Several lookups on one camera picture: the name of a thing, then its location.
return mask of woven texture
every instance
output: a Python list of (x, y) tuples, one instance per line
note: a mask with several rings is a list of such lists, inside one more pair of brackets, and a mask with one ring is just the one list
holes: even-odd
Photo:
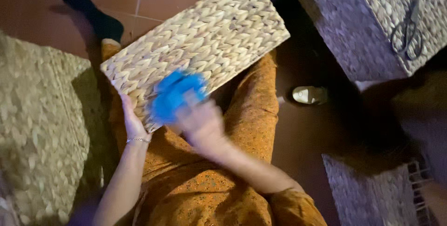
[(425, 48), (414, 61), (395, 55), (390, 43), (411, 0), (299, 1), (351, 81), (408, 77), (447, 44), (446, 0), (419, 0)]
[(0, 33), (3, 195), (22, 224), (64, 225), (75, 200), (107, 183), (104, 113), (88, 60)]
[(338, 158), (322, 157), (341, 225), (418, 225), (406, 164), (364, 175)]
[(159, 125), (145, 108), (155, 84), (177, 68), (201, 73), (210, 93), (290, 36), (270, 0), (200, 0), (101, 65), (119, 93), (136, 102), (149, 132)]

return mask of person's right hand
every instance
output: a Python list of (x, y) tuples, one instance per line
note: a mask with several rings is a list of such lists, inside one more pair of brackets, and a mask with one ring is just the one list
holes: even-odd
[(177, 126), (198, 154), (218, 157), (228, 144), (221, 110), (214, 100), (199, 103), (193, 92), (185, 93), (185, 99), (188, 105), (176, 112)]

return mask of bracelet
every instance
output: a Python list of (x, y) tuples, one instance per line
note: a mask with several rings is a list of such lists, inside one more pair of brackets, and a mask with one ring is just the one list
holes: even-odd
[(151, 143), (150, 140), (145, 140), (145, 139), (142, 139), (142, 138), (131, 138), (131, 139), (127, 139), (126, 143), (129, 143), (129, 142), (131, 142), (132, 140), (144, 141), (144, 142), (146, 142), (147, 144)]

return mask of shoe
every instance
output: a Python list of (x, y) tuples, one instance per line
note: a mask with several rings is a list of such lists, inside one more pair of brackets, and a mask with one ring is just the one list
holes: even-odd
[(298, 103), (321, 105), (328, 101), (328, 91), (323, 87), (299, 86), (293, 89), (292, 97)]

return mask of person's left hand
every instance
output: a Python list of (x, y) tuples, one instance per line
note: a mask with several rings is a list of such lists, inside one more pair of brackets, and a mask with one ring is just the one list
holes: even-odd
[(120, 94), (122, 101), (122, 109), (124, 110), (124, 122), (126, 124), (127, 138), (142, 138), (150, 141), (152, 133), (147, 133), (142, 122), (134, 113), (134, 106), (132, 105), (131, 97), (126, 94)]

